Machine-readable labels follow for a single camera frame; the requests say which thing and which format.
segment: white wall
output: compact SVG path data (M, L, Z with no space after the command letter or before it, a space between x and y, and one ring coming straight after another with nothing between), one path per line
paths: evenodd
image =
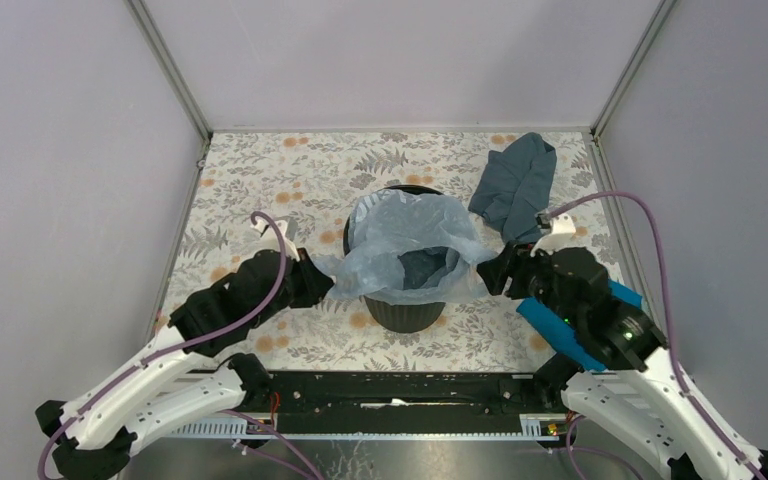
M657 0L150 0L216 129L580 127Z
M660 222L681 358L768 449L768 2L680 2L604 142L618 187ZM627 211L654 283L651 234Z
M143 340L199 143L122 2L0 2L0 479Z

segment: floral tablecloth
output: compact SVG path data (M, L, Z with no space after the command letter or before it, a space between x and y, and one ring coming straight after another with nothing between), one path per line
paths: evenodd
M551 205L595 192L582 134L542 135L558 152ZM417 184L466 205L488 151L502 150L516 138L508 133L216 134L157 327L190 293L235 270L252 253L253 210L288 220L291 239L312 255L341 255L343 222L356 198L389 185ZM621 280L601 203L572 214L578 227L574 245L590 248L611 277ZM499 234L472 217L483 242L501 251ZM257 353L269 369L534 371L553 352L515 312L517 303L486 297L447 305L429 329L397 334L379 326L359 300L326 298L313 309L286 310L203 368L242 351Z

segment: plastic bag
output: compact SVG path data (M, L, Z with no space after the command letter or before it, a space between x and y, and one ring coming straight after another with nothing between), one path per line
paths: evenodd
M346 258L313 259L336 278L330 297L420 305L487 295L473 267L496 253L481 245L457 199L381 190L359 199L349 221Z

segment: trash can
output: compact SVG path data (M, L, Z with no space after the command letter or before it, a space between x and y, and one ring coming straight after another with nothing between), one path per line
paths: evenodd
M431 193L434 195L443 195L443 192L433 188L421 187L419 185L395 185L387 187L391 190L402 190L404 192L421 195ZM343 254L348 255L349 247L349 219L346 219L346 226L343 229ZM387 302L373 300L363 297L369 314L382 327L396 333L415 333L431 326L446 307L445 302L426 303L423 305L391 305Z

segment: gray towel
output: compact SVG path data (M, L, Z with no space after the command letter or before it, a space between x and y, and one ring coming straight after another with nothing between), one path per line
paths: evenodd
M549 206L557 161L555 147L536 133L523 135L504 152L491 150L469 211L484 217L505 242L537 241L542 234L534 215Z

